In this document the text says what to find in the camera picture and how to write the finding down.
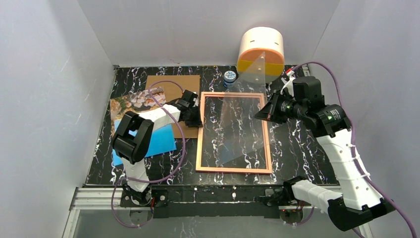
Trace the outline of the beach landscape photo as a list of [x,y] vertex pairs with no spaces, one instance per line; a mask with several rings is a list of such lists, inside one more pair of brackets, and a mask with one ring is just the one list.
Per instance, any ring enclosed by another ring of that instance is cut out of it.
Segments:
[[[151,98],[148,90],[130,93],[110,99],[111,133],[114,134],[123,115],[127,111],[136,113],[150,111],[158,107]],[[176,149],[173,129],[170,125],[162,127],[152,133],[146,157],[161,155]]]

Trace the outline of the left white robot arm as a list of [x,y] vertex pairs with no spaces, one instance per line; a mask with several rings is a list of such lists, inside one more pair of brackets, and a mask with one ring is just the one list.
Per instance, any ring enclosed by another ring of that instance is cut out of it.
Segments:
[[169,175],[149,180],[144,159],[147,156],[154,131],[172,123],[180,127],[183,121],[188,127],[201,127],[201,113],[197,93],[184,90],[180,98],[161,104],[155,97],[158,108],[143,113],[127,111],[111,140],[113,150],[123,161],[128,186],[136,192],[144,192],[149,184],[159,183],[174,176],[182,166],[186,156],[186,138],[182,136],[182,152],[178,165]]

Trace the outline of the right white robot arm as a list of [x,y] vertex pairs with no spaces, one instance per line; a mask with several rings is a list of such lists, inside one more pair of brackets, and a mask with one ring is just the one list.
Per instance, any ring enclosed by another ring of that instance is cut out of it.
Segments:
[[389,199],[368,183],[355,146],[349,118],[340,105],[327,105],[320,81],[313,76],[293,79],[291,87],[276,90],[256,119],[285,123],[297,119],[310,130],[325,151],[341,191],[315,185],[303,176],[286,180],[282,190],[264,202],[307,202],[328,214],[341,231],[348,231],[394,211]]

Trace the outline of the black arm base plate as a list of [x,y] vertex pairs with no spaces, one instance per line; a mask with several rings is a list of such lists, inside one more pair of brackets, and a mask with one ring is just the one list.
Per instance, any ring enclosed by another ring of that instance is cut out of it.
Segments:
[[142,193],[122,187],[120,208],[151,209],[157,219],[175,217],[263,217],[300,221],[311,205],[286,201],[280,185],[150,185]]

